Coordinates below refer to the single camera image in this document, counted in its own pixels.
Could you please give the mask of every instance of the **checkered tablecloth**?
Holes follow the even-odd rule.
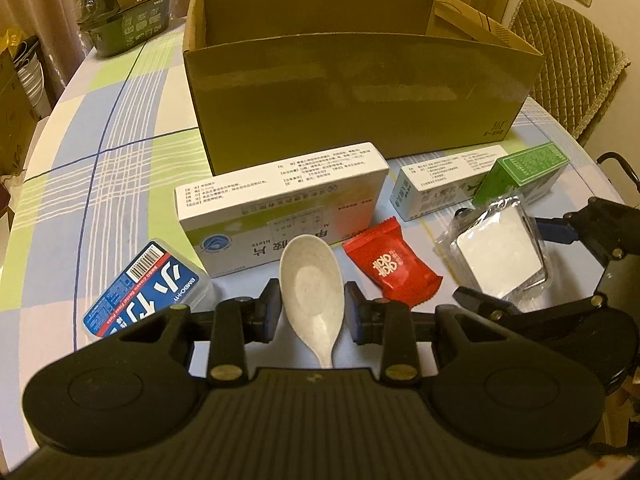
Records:
[[[88,343],[82,316],[150,238],[163,238],[197,262],[174,209],[174,188],[210,176],[182,63],[182,25],[126,54],[91,54],[56,105],[34,150],[22,188],[0,282],[0,440],[9,467],[35,448],[20,396],[29,378],[48,363]],[[536,102],[528,99],[507,139],[508,152],[552,140],[571,159],[552,192],[533,208],[562,216],[597,195],[621,202],[593,161]],[[388,198],[399,166],[441,153],[390,162],[375,222],[395,214]],[[432,312],[450,303],[455,282],[433,253],[433,240],[455,208],[401,222],[415,252],[444,276],[436,297],[417,307]],[[584,247],[549,246],[561,280],[537,306],[593,292],[602,269]],[[374,298],[377,288],[341,247],[335,253],[346,280]],[[255,296],[277,262],[214,280],[220,299]],[[247,347],[256,366],[316,367],[313,354],[282,316],[268,346]],[[424,373],[434,371],[428,344],[420,345]],[[380,349],[357,348],[343,329],[334,351],[337,367],[377,370]],[[191,371],[204,373],[206,347],[198,346]]]

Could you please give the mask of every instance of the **plastic packaging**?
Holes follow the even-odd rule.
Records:
[[[517,304],[551,283],[551,266],[535,221],[520,196],[503,196],[456,216],[436,251],[460,285]]]
[[[169,0],[79,0],[78,26],[98,54],[114,56],[169,25]]]
[[[15,57],[18,46],[24,41],[25,37],[24,31],[20,27],[9,27],[4,36],[0,37],[0,52],[8,48],[11,57]]]
[[[430,300],[442,283],[442,276],[433,272],[404,241],[395,216],[343,243],[342,248],[389,300],[414,307]]]
[[[104,337],[174,304],[192,312],[212,310],[216,293],[200,267],[163,240],[151,240],[111,283],[82,320],[91,336]]]

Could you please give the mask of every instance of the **small white box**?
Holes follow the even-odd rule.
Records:
[[[403,166],[391,203],[408,222],[473,197],[494,162],[507,155],[501,146],[441,156]]]
[[[270,162],[177,187],[178,220],[214,278],[279,259],[301,234],[367,229],[388,169],[370,142]]]

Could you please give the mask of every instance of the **black cable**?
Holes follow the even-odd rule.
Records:
[[[600,155],[597,158],[596,162],[598,164],[602,164],[608,158],[615,158],[617,160],[619,165],[622,167],[622,170],[626,173],[626,176],[628,176],[633,181],[634,185],[636,186],[636,189],[638,190],[638,193],[640,193],[640,178],[638,178],[638,176],[636,175],[636,172],[631,167],[631,165],[626,161],[625,157],[623,157],[622,155],[616,152],[607,152]]]

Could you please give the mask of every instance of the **wall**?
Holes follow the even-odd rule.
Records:
[[[503,19],[506,25],[519,1],[509,0]],[[640,173],[640,0],[593,0],[591,7],[575,0],[556,1],[589,18],[632,61],[615,99],[585,149],[592,158],[607,151],[619,152]],[[632,206],[640,203],[640,194],[615,161],[604,162],[602,169],[626,203]]]

